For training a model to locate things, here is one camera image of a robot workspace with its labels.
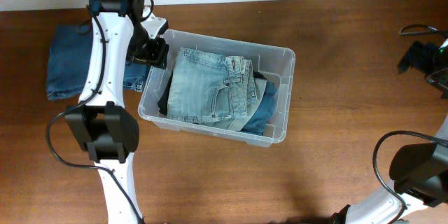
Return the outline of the large black garment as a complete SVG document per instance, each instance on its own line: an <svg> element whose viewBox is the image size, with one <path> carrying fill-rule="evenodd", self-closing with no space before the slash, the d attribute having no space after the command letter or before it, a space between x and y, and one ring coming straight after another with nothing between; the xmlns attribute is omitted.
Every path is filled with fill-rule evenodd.
<svg viewBox="0 0 448 224"><path fill-rule="evenodd" d="M168 98L169 98L169 91L170 91L170 87L172 84L172 77L170 76L168 83L164 89L164 93L162 94L161 98L159 99L159 101L157 102L157 106L159 108L159 112L166 116L167 115L167 110L168 110Z"/></svg>

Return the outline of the light blue jeans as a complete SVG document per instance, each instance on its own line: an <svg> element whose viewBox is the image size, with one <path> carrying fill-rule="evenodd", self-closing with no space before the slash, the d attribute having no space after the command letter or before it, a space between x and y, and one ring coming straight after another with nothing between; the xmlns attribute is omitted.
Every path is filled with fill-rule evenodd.
<svg viewBox="0 0 448 224"><path fill-rule="evenodd" d="M167 118L240 131L256 113L267 87L251 60L181 48L167 99Z"/></svg>

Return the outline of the dark blue jeans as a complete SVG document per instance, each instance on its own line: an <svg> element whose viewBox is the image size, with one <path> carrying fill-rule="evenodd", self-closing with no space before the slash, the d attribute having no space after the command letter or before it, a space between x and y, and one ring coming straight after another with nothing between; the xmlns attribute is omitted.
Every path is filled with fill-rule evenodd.
<svg viewBox="0 0 448 224"><path fill-rule="evenodd" d="M74 24L55 28L49 49L45 91L55 101L80 95L87 80L92 52L93 34L77 32Z"/></svg>

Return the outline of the clear plastic storage bin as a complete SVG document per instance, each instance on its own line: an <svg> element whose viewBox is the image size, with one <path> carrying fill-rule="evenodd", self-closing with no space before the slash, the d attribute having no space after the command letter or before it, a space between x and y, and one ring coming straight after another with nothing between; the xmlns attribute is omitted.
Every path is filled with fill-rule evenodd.
<svg viewBox="0 0 448 224"><path fill-rule="evenodd" d="M254 146L269 147L272 144L282 142L286 138L295 68L295 53L291 49L188 33L174 29L167 30L163 38L169 45L167 66L165 69L150 68L138 107L138 114L141 118L151 121L159 128L166 130L194 132L243 141ZM157 102L165 91L180 48L192 48L221 55L240 55L251 60L254 70L275 84L277 88L275 111L273 117L267 123L263 135L258 136L170 120L159 112Z"/></svg>

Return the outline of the blue shirt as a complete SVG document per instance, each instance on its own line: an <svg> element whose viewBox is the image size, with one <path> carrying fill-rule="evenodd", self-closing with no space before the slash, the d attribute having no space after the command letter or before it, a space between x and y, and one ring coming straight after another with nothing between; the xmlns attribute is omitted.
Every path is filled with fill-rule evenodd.
<svg viewBox="0 0 448 224"><path fill-rule="evenodd" d="M257 78L255 83L265 87L262 92L262 99L255 113L242 127L241 132L262 136L266 130L267 123L274 115L277 89L272 82L265 79Z"/></svg>

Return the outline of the small dark garment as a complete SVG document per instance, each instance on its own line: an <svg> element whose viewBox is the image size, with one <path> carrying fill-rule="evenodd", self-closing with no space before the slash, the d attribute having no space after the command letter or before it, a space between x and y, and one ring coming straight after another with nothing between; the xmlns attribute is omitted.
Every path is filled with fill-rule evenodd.
<svg viewBox="0 0 448 224"><path fill-rule="evenodd" d="M257 71L253 72L253 77L266 80L266 77L264 77L260 72Z"/></svg>

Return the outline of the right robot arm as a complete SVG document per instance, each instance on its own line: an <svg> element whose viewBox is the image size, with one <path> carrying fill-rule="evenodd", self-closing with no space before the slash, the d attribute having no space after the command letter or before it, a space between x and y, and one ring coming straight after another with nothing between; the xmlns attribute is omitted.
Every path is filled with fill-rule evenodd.
<svg viewBox="0 0 448 224"><path fill-rule="evenodd" d="M424 143L404 145L395 154L388 181L379 173L377 154L390 137L409 136ZM376 143L372 167L381 188L355 205L347 205L330 217L331 223L404 223L415 211L447 203L447 121L435 136L408 130L386 133Z"/></svg>

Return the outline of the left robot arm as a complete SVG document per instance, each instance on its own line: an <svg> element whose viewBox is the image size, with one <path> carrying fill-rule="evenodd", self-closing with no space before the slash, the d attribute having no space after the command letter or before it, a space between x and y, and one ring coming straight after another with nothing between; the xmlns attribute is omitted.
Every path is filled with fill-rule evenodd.
<svg viewBox="0 0 448 224"><path fill-rule="evenodd" d="M94 163L104 189L109 223L143 223L133 178L139 124L125 110L128 63L165 68L169 45L161 37L168 21L145 0L89 0L92 50L85 86L63 116L82 151Z"/></svg>

